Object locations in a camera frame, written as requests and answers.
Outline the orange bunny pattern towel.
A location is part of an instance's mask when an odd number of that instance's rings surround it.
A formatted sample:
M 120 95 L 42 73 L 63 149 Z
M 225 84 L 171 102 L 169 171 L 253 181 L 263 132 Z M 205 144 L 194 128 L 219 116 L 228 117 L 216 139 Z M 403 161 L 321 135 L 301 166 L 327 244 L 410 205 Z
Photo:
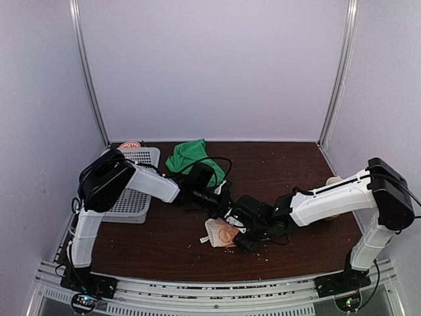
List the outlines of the orange bunny pattern towel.
M 213 248 L 235 247 L 234 238 L 239 229 L 233 227 L 222 219 L 208 219 L 205 221 L 207 235 L 199 239 L 200 243 L 209 242 Z

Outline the green microfiber towel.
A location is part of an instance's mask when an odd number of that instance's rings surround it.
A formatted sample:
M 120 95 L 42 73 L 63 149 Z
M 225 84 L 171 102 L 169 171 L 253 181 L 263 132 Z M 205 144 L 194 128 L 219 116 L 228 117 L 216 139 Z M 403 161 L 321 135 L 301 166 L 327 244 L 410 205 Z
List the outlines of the green microfiber towel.
M 192 168 L 191 164 L 197 161 L 210 166 L 216 174 L 212 175 L 208 187 L 219 186 L 225 180 L 226 173 L 223 169 L 214 159 L 209 159 L 204 139 L 176 145 L 173 154 L 167 158 L 165 165 L 174 174 L 180 172 L 187 174 Z

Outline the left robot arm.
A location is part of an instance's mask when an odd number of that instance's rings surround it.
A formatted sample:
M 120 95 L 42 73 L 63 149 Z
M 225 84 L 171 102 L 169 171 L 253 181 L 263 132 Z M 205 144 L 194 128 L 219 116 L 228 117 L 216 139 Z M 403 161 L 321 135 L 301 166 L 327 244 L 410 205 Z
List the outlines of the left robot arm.
M 195 204 L 210 218 L 224 216 L 234 204 L 230 183 L 210 165 L 212 157 L 188 163 L 179 171 L 164 174 L 156 166 L 127 158 L 109 149 L 79 175 L 78 195 L 72 200 L 74 219 L 66 259 L 72 269 L 68 279 L 80 292 L 89 292 L 94 277 L 86 270 L 101 222 L 111 211 L 140 210 L 144 218 L 149 204 L 159 199 L 178 207 Z

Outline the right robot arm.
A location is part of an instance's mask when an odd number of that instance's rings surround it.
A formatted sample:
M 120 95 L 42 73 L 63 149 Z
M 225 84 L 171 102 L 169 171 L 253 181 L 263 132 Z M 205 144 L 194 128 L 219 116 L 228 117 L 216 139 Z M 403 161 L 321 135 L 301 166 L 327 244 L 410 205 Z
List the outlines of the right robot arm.
M 255 251 L 257 241 L 288 234 L 293 227 L 361 209 L 374 209 L 370 225 L 349 254 L 346 269 L 337 276 L 342 290 L 352 290 L 369 270 L 392 236 L 415 220 L 407 181 L 382 159 L 375 157 L 368 166 L 349 178 L 320 188 L 277 198 L 274 205 L 244 195 L 234 203 L 224 220 L 238 228 L 244 239 L 238 245 Z

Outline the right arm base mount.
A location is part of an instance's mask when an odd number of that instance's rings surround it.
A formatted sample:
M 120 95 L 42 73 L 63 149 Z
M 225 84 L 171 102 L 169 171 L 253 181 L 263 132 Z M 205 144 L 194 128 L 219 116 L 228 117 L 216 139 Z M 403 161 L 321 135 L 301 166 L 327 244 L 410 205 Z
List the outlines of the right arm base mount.
M 314 279 L 319 298 L 332 297 L 338 310 L 356 312 L 362 305 L 361 288 L 371 285 L 368 271 L 345 269 Z

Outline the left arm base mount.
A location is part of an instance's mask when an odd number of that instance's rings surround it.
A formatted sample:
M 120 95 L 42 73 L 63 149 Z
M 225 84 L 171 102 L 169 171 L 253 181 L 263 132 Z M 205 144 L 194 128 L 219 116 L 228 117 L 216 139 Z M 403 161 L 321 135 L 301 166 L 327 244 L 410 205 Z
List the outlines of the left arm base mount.
M 74 268 L 65 263 L 60 286 L 74 292 L 70 306 L 79 315 L 91 313 L 102 299 L 113 299 L 116 278 L 91 273 L 91 268 Z

